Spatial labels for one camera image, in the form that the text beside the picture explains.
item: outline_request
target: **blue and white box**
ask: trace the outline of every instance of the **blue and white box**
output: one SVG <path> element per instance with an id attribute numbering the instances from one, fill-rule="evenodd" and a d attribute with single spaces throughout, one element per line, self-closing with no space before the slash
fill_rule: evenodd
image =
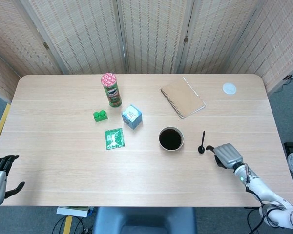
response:
<path id="1" fill-rule="evenodd" d="M 140 122 L 142 122 L 142 113 L 133 105 L 127 107 L 127 109 L 122 113 L 123 121 L 130 128 L 135 129 Z"/>

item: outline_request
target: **screen hinge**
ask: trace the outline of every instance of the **screen hinge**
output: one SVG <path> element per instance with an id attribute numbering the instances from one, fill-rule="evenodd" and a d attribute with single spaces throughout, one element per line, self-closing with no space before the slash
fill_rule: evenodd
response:
<path id="1" fill-rule="evenodd" d="M 47 44 L 47 42 L 44 42 L 43 45 L 45 46 L 45 48 L 48 50 L 49 49 L 49 46 Z"/>
<path id="2" fill-rule="evenodd" d="M 284 77 L 284 79 L 283 79 L 283 80 L 289 80 L 289 79 L 291 79 L 291 78 L 292 78 L 292 76 L 293 76 L 293 74 L 292 74 L 292 75 L 287 75 L 286 77 Z"/>
<path id="3" fill-rule="evenodd" d="M 188 36 L 185 36 L 184 43 L 187 43 L 188 42 L 188 39 L 189 39 L 189 37 Z"/>

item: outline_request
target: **wall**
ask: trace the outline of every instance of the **wall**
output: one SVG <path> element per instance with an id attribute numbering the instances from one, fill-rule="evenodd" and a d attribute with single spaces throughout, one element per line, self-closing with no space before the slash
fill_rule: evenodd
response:
<path id="1" fill-rule="evenodd" d="M 217 74 L 253 15 L 258 0 L 200 0 L 194 5 L 183 73 Z"/>
<path id="2" fill-rule="evenodd" d="M 179 65 L 193 2 L 119 0 L 130 73 L 171 74 Z"/>
<path id="3" fill-rule="evenodd" d="M 229 58 L 226 73 L 257 74 L 270 92 L 293 72 L 293 0 L 266 0 Z"/>
<path id="4" fill-rule="evenodd" d="M 12 0 L 0 0 L 0 55 L 22 77 L 60 74 L 55 62 Z"/>
<path id="5" fill-rule="evenodd" d="M 0 98 L 11 103 L 20 77 L 0 58 Z"/>
<path id="6" fill-rule="evenodd" d="M 22 0 L 69 74 L 124 73 L 113 0 Z"/>

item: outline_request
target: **green lego brick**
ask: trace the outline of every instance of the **green lego brick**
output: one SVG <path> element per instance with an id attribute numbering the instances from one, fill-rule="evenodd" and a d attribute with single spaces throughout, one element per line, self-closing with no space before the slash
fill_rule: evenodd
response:
<path id="1" fill-rule="evenodd" d="M 96 122 L 107 119 L 107 115 L 104 110 L 101 110 L 100 112 L 93 113 L 93 117 Z"/>

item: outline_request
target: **spiral notebook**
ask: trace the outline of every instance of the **spiral notebook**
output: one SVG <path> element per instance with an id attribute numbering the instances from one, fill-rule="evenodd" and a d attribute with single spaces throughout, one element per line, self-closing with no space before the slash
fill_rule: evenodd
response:
<path id="1" fill-rule="evenodd" d="M 203 109 L 206 105 L 184 77 L 164 86 L 161 91 L 181 119 Z"/>

